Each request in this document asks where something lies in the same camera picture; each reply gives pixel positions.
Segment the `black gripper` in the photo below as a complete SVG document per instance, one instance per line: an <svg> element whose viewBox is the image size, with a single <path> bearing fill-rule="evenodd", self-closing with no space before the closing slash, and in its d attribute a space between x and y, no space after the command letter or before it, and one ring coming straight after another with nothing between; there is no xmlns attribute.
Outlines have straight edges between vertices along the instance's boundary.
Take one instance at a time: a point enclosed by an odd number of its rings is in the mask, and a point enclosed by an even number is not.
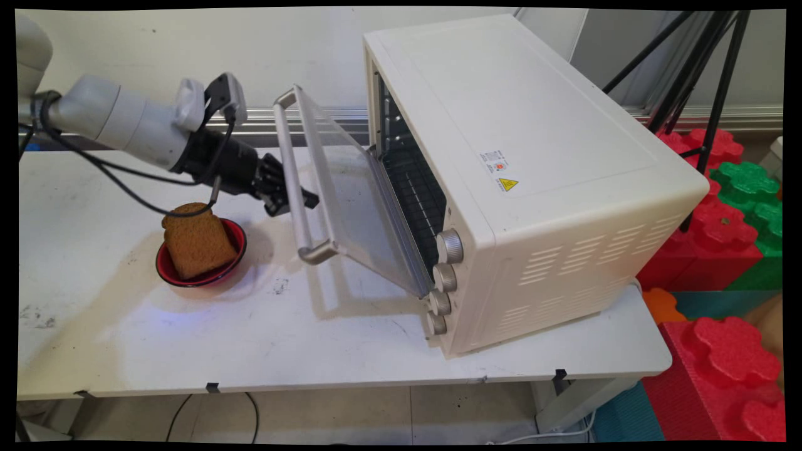
<svg viewBox="0 0 802 451"><path fill-rule="evenodd" d="M205 128L192 132L172 172L185 172L195 182L200 180L210 186L220 177L221 191L234 196L249 194L261 200L270 217L291 211L280 160L269 152L260 159L254 148L232 137L226 138L222 132ZM301 188L301 196L307 209L319 204L320 199L314 192Z"/></svg>

